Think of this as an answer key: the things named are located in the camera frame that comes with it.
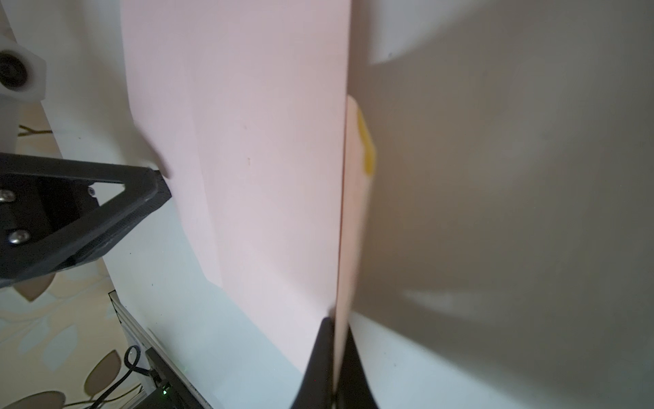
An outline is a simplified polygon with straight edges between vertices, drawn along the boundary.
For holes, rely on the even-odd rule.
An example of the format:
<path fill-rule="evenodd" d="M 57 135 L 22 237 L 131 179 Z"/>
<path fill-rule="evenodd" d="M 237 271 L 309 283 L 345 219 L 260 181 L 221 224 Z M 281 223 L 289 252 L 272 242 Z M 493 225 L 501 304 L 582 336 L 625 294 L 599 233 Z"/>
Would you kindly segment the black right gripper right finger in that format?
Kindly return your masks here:
<path fill-rule="evenodd" d="M 351 329 L 347 330 L 347 340 L 337 391 L 334 394 L 334 404 L 336 409 L 379 408 L 364 373 Z"/>

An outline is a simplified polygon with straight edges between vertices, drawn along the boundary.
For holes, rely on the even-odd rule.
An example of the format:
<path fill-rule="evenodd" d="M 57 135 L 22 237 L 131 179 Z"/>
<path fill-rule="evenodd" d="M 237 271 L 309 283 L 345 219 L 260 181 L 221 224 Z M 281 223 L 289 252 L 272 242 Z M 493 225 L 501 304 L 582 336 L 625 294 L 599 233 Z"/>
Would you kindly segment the yellow letter paper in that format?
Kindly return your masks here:
<path fill-rule="evenodd" d="M 364 235 L 376 174 L 376 147 L 359 104 L 346 100 L 342 174 L 342 211 L 339 248 L 333 379 L 338 383 L 346 350 L 348 319 L 359 278 Z"/>

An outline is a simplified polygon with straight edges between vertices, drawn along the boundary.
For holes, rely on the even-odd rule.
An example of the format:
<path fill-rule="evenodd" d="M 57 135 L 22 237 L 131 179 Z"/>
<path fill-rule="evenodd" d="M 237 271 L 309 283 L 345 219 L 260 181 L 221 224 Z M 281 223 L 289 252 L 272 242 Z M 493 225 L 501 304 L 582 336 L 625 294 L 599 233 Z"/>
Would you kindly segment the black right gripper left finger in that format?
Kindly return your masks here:
<path fill-rule="evenodd" d="M 333 401 L 334 324 L 320 323 L 308 365 L 291 409 L 330 409 Z"/>

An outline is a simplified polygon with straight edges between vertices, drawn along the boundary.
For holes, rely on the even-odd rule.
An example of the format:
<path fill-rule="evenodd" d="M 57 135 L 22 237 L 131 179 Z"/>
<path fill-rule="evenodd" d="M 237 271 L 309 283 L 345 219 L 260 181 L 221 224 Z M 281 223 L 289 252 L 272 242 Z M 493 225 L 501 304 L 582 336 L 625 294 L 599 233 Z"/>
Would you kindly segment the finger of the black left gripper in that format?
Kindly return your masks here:
<path fill-rule="evenodd" d="M 148 167 L 2 154 L 1 285 L 105 256 L 170 198 Z"/>

